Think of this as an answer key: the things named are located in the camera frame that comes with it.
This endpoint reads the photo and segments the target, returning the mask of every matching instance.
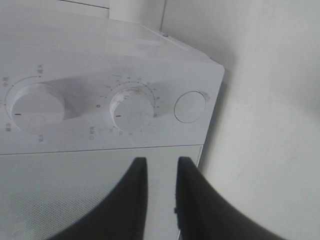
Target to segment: white wall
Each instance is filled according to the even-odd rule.
[[[163,22],[226,68],[202,171],[292,240],[320,239],[319,12],[319,0],[168,0]]]
[[[166,0],[110,0],[110,19],[159,30]]]

